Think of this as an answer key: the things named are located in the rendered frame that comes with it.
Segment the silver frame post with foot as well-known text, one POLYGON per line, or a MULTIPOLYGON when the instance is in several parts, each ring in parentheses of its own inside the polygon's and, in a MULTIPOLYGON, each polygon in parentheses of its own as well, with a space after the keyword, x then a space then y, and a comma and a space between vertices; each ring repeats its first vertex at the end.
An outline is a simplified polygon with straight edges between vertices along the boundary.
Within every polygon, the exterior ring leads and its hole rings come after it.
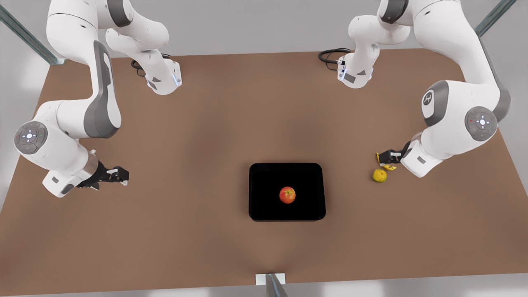
POLYGON ((289 297, 284 284, 285 273, 256 274, 256 285, 265 285, 266 297, 289 297))

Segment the black rectangular tray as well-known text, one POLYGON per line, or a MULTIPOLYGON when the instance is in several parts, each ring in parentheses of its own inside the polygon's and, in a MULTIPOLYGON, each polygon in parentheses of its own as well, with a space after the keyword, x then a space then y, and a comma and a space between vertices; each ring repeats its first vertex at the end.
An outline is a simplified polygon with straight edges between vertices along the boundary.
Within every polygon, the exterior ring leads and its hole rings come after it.
POLYGON ((255 163, 249 171, 249 216, 256 222, 317 221, 326 215, 322 167, 317 163, 255 163), (295 200, 279 199, 283 187, 295 200))

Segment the yellow banana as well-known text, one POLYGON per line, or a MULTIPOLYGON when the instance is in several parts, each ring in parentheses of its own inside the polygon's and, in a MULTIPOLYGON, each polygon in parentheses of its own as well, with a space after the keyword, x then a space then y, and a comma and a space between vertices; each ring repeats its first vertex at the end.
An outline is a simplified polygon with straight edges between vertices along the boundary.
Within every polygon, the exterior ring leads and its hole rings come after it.
POLYGON ((397 168, 397 167, 395 167, 395 166, 393 166, 391 164, 382 163, 380 161, 380 158, 379 158, 379 153, 376 153, 376 158, 377 158, 377 163, 379 164, 379 166, 381 166, 385 170, 393 171, 393 170, 395 170, 397 168))

